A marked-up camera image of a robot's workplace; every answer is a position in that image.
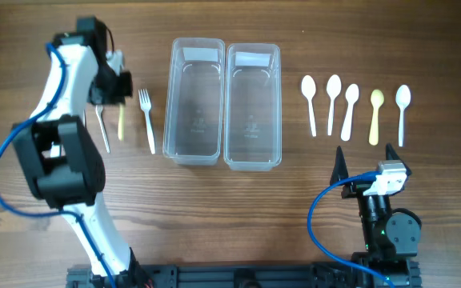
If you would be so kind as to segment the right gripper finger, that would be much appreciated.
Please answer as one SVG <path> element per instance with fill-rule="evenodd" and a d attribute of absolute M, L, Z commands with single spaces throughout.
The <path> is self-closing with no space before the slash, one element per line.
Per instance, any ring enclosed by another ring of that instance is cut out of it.
<path fill-rule="evenodd" d="M 386 160 L 395 160 L 395 161 L 400 161 L 405 169 L 406 169 L 406 175 L 407 176 L 411 176 L 411 169 L 409 168 L 409 166 L 404 162 L 404 160 L 402 160 L 398 154 L 395 152 L 395 149 L 394 147 L 390 144 L 390 143 L 387 143 L 386 144 Z"/>
<path fill-rule="evenodd" d="M 335 165 L 331 174 L 330 185 L 340 182 L 346 178 L 349 178 L 347 164 L 344 158 L 342 147 L 337 146 L 335 154 Z"/>

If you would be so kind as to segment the slim white plastic fork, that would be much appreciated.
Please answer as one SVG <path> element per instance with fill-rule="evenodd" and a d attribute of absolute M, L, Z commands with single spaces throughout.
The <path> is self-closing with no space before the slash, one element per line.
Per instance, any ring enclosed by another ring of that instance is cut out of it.
<path fill-rule="evenodd" d="M 104 110 L 103 105 L 96 105 L 95 106 L 95 113 L 96 113 L 96 116 L 98 118 L 98 122 L 99 122 L 99 125 L 100 125 L 102 138 L 103 138 L 103 141 L 104 141 L 104 144 L 105 144 L 105 147 L 106 147 L 106 152 L 109 154 L 110 153 L 110 143 L 109 143 L 109 140 L 108 140 L 108 137 L 107 137 L 105 123 L 103 121 L 103 116 L 102 116 L 103 110 Z"/>

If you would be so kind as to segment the yellow plastic fork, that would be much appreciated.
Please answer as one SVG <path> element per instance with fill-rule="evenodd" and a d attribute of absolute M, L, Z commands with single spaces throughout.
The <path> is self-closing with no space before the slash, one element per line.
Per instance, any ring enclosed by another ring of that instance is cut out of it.
<path fill-rule="evenodd" d="M 124 104 L 120 104 L 119 105 L 119 115 L 118 115 L 118 139 L 120 141 L 124 140 L 125 110 L 126 110 L 126 106 Z"/>

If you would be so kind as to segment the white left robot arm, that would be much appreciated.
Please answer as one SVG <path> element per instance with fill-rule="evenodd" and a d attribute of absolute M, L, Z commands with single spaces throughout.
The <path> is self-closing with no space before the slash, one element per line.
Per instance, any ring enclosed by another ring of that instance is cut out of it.
<path fill-rule="evenodd" d="M 51 68 L 42 97 L 10 135 L 31 193 L 77 235 L 91 262 L 92 286 L 148 287 L 106 208 L 104 163 L 83 119 L 87 104 L 128 94 L 122 53 L 107 52 L 104 32 L 58 34 L 46 50 Z"/>

